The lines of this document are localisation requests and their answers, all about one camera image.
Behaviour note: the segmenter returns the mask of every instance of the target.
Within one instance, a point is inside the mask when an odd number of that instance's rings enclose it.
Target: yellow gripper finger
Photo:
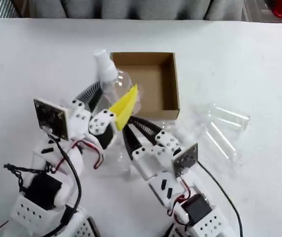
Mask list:
[[[115,124],[118,131],[121,131],[128,122],[135,107],[137,95],[138,87],[134,85],[120,100],[109,108],[110,111],[116,114]]]

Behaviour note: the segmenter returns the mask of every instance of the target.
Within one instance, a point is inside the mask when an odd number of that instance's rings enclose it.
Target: white plastic bracket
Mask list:
[[[10,216],[28,229],[30,233],[42,236],[58,226],[65,209],[65,207],[61,207],[44,210],[19,194]]]
[[[162,172],[149,181],[149,186],[166,208],[171,208],[175,198],[185,192],[185,187],[170,172]]]

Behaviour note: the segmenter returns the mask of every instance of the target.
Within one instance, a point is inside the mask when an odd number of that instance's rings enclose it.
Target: red wire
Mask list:
[[[188,197],[185,197],[184,194],[179,195],[179,196],[175,199],[175,201],[174,201],[174,203],[173,203],[172,209],[171,209],[171,210],[167,210],[167,215],[168,215],[168,216],[172,216],[173,211],[174,211],[174,207],[175,207],[175,205],[176,205],[177,202],[181,203],[181,202],[187,201],[187,200],[190,198],[190,196],[191,196],[191,191],[190,191],[189,186],[187,185],[187,183],[185,182],[185,180],[183,180],[182,177],[180,177],[180,179],[182,180],[183,184],[184,184],[185,187],[187,188]]]
[[[88,146],[89,148],[91,148],[91,149],[93,149],[94,151],[97,152],[97,154],[98,154],[99,157],[98,157],[97,161],[95,162],[93,168],[94,168],[94,169],[98,169],[98,168],[101,166],[101,164],[103,163],[103,161],[104,161],[104,156],[101,155],[101,153],[100,153],[100,151],[98,150],[98,148],[95,147],[93,144],[87,143],[87,142],[82,141],[82,140],[79,140],[79,141],[74,142],[74,144],[72,145],[71,149],[73,149],[73,148],[74,148],[78,143],[80,143],[80,142],[84,143],[86,146]],[[64,161],[65,161],[64,158],[62,158],[62,159],[59,161],[59,163],[58,163],[57,166],[56,166],[56,171],[60,168],[61,164],[62,164]]]

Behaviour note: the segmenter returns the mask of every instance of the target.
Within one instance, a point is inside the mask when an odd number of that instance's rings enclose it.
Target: clear plastic tube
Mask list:
[[[216,146],[216,148],[229,161],[236,160],[237,151],[227,137],[221,132],[217,125],[211,121],[206,125],[205,132],[207,137]]]
[[[236,130],[245,131],[250,116],[219,106],[216,103],[210,103],[208,106],[208,119],[217,124],[221,123]]]

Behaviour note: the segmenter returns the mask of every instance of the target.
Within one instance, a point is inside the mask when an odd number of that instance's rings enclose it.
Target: white spray nozzle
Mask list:
[[[94,53],[94,58],[97,63],[97,72],[101,81],[112,81],[118,77],[118,71],[114,62],[110,59],[106,50],[101,50]]]

